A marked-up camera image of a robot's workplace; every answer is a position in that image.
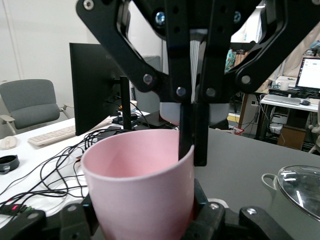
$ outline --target black monitor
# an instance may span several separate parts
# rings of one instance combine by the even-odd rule
[[[302,90],[320,90],[320,58],[302,59],[295,86]]]
[[[117,111],[124,74],[100,44],[70,43],[70,56],[78,136]]]

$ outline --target glass lid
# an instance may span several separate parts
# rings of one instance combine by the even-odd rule
[[[284,167],[279,171],[277,183],[286,198],[320,221],[320,168],[303,165]]]

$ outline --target cup rim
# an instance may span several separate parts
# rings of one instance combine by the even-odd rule
[[[158,131],[158,130],[161,130],[161,131],[173,131],[171,129],[146,129],[146,130],[140,130],[139,132],[142,132],[142,131]],[[121,135],[126,135],[126,134],[132,134],[132,133],[135,133],[134,131],[130,131],[130,132],[125,132],[125,133],[121,133]],[[99,142],[96,142],[95,144],[103,144],[103,141],[107,141],[107,140],[110,140],[111,138],[114,138],[114,137],[119,137],[121,135],[113,135],[113,136],[109,136],[108,138],[106,139],[103,139]],[[175,168],[178,168],[180,165],[184,164],[184,162],[187,160],[188,156],[190,154],[193,154],[193,151],[194,151],[194,148],[195,146],[192,145],[189,149],[189,151],[187,152],[187,154],[181,158],[180,160],[178,160],[177,164],[173,164],[167,168],[164,168],[162,170],[159,170],[159,171],[156,171],[156,172],[153,172],[153,173],[149,173],[149,174],[146,174],[146,175],[141,175],[141,176],[129,176],[129,177],[111,177],[111,176],[102,176],[102,175],[99,175],[97,173],[94,173],[93,171],[89,170],[87,167],[86,167],[86,163],[85,163],[85,158],[86,158],[86,155],[88,154],[88,150],[90,149],[88,148],[87,151],[84,152],[83,156],[81,157],[81,167],[83,169],[83,172],[84,172],[84,176],[86,176],[86,174],[88,175],[91,175],[99,180],[106,180],[108,182],[137,182],[137,181],[142,181],[142,180],[145,180],[145,179],[148,179],[148,178],[155,178],[159,175],[162,175],[166,172],[169,172],[169,171],[172,171],[173,169]]]

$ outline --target chair seat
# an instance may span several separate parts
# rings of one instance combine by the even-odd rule
[[[60,116],[60,110],[57,104],[51,103],[21,108],[10,114],[15,119],[15,128],[24,129],[57,120]]]

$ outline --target silver screw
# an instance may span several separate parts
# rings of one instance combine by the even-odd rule
[[[251,82],[251,77],[248,76],[248,75],[245,75],[245,76],[243,76],[243,77],[241,78],[241,82],[242,82],[243,84],[249,84],[249,83]]]
[[[212,98],[213,98],[213,97],[216,95],[216,90],[215,90],[214,88],[212,88],[212,87],[209,87],[209,88],[206,90],[205,94],[206,94],[208,97],[212,97]]]
[[[212,208],[213,210],[220,208],[218,204],[216,203],[211,203],[210,204],[210,208]]]
[[[150,85],[152,83],[152,81],[153,81],[153,78],[152,78],[152,76],[150,74],[145,74],[143,76],[143,81],[144,81],[144,83]]]
[[[312,3],[313,3],[314,5],[320,5],[320,0],[312,0]]]
[[[31,213],[29,216],[27,216],[26,218],[27,219],[35,219],[36,217],[39,216],[39,213],[37,212],[34,212],[34,213]]]
[[[156,13],[155,15],[155,23],[158,25],[158,26],[163,26],[165,25],[165,22],[166,22],[166,16],[165,16],[165,13],[163,11],[159,11]]]
[[[235,24],[239,23],[241,20],[241,13],[239,11],[235,11],[233,22]]]
[[[186,94],[186,89],[184,87],[179,86],[175,92],[179,97],[182,97]]]
[[[66,210],[68,211],[68,212],[72,212],[72,211],[74,211],[74,210],[76,210],[77,209],[77,207],[75,206],[75,205],[71,205],[70,207],[68,207]]]
[[[248,214],[250,214],[250,215],[255,215],[255,214],[257,214],[257,210],[255,210],[254,208],[248,208],[248,209],[246,210],[246,212],[247,212]]]
[[[95,3],[92,0],[84,0],[83,1],[83,6],[84,6],[85,10],[90,11],[90,10],[92,10],[94,8]]]

